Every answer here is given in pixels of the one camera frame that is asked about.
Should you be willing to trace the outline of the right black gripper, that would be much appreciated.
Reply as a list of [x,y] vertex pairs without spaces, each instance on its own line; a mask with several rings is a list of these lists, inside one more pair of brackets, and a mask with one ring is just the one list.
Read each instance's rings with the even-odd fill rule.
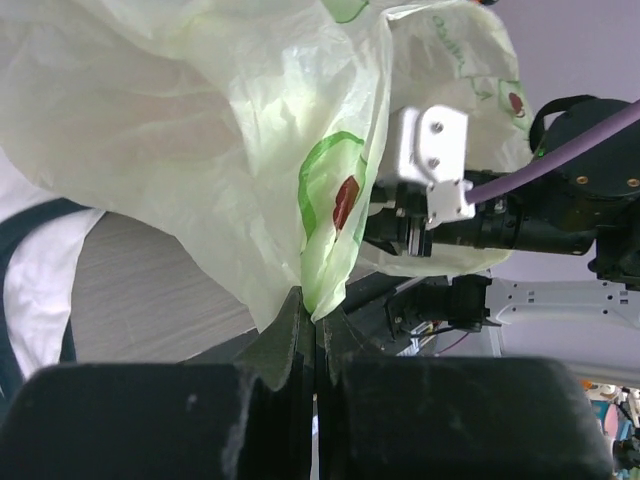
[[363,241],[391,256],[428,258],[435,244],[489,249],[482,236],[505,214],[505,196],[499,195],[475,207],[471,219],[436,222],[428,210],[427,189],[417,184],[376,182],[371,193],[374,211],[367,217]]

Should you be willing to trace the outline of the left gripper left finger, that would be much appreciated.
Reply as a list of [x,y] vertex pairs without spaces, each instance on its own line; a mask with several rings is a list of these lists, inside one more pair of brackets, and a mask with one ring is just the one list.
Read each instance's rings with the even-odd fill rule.
[[307,479],[312,464],[314,326],[294,287],[271,324],[234,359],[251,379],[240,479]]

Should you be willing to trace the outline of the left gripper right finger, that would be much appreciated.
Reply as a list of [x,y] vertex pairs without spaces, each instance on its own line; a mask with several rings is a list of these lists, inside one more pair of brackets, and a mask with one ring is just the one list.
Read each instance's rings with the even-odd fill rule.
[[381,351],[337,309],[316,323],[315,358],[319,477],[386,478],[386,440],[375,420],[388,402]]

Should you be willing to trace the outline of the green avocado print plastic bag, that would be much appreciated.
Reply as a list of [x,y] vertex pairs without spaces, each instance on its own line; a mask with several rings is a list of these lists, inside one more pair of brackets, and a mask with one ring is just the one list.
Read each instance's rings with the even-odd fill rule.
[[531,157],[501,20],[469,1],[5,1],[1,146],[36,185],[175,236],[268,326],[314,318],[356,265],[474,273],[496,250],[362,241],[390,114],[467,114],[470,169]]

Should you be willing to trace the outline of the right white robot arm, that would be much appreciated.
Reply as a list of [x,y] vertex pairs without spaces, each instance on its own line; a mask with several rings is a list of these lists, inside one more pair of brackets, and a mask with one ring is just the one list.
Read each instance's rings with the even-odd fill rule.
[[437,245],[588,256],[589,281],[525,282],[457,275],[392,293],[393,336],[565,321],[615,333],[639,326],[639,106],[578,95],[548,103],[529,132],[530,165],[468,170],[464,114],[443,106],[394,113],[380,205],[365,241],[428,258]]

